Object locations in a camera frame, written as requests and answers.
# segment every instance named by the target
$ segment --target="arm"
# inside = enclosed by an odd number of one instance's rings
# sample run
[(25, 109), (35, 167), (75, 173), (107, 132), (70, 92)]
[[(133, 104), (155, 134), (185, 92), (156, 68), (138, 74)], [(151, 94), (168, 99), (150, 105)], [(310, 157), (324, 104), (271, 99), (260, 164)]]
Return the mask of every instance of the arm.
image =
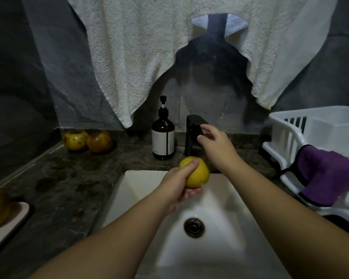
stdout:
[(213, 126), (198, 141), (233, 184), (293, 278), (349, 278), (349, 234), (248, 166)]
[(198, 164), (195, 159), (181, 170), (171, 169), (151, 194), (98, 233), (60, 253), (30, 279), (134, 278), (166, 215), (201, 192), (201, 188), (184, 189)]

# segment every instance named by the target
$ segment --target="pump dispenser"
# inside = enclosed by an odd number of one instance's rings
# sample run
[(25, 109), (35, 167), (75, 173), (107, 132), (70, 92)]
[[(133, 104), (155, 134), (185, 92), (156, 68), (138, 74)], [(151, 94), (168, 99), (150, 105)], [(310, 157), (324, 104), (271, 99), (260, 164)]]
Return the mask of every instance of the pump dispenser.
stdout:
[(175, 125), (168, 119), (166, 100), (167, 96), (160, 96), (162, 107), (158, 111), (159, 119), (151, 126), (153, 155), (158, 160), (171, 159), (175, 155)]

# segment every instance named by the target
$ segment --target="person's right hand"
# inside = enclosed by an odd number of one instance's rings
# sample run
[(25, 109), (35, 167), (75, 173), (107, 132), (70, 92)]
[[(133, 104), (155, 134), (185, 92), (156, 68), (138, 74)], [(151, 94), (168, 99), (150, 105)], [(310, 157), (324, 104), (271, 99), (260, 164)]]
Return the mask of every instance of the person's right hand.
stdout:
[(203, 146), (210, 162), (222, 173), (241, 161), (227, 135), (216, 127), (202, 124), (201, 129), (208, 131), (205, 136), (199, 135), (198, 142)]

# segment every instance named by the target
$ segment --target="countertop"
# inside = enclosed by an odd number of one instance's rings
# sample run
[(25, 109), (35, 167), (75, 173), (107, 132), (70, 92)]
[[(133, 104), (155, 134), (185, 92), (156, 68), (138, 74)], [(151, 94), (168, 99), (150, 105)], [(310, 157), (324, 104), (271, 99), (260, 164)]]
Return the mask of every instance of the countertop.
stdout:
[[(233, 138), (238, 147), (240, 139)], [(275, 170), (259, 155), (257, 146), (247, 144), (247, 148), (237, 149), (238, 154), (271, 178)], [(124, 144), (124, 141), (106, 155), (69, 152), (61, 147), (6, 184), (4, 188), (11, 197), (31, 205), (32, 215), (0, 247), (0, 279), (27, 278), (88, 236), (125, 170), (169, 170), (184, 158), (183, 146), (177, 146), (175, 156), (168, 161), (154, 159), (151, 150), (146, 143)], [(275, 183), (289, 193), (279, 179)]]

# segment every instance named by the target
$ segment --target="purple cloth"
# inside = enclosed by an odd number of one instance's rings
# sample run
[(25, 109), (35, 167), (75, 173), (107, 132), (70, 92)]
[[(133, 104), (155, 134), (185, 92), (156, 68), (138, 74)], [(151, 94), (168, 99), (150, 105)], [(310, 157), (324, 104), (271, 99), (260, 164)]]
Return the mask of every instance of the purple cloth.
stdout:
[(298, 170), (307, 180), (300, 196), (318, 206), (332, 206), (349, 190), (349, 159), (334, 152), (304, 146), (296, 157)]

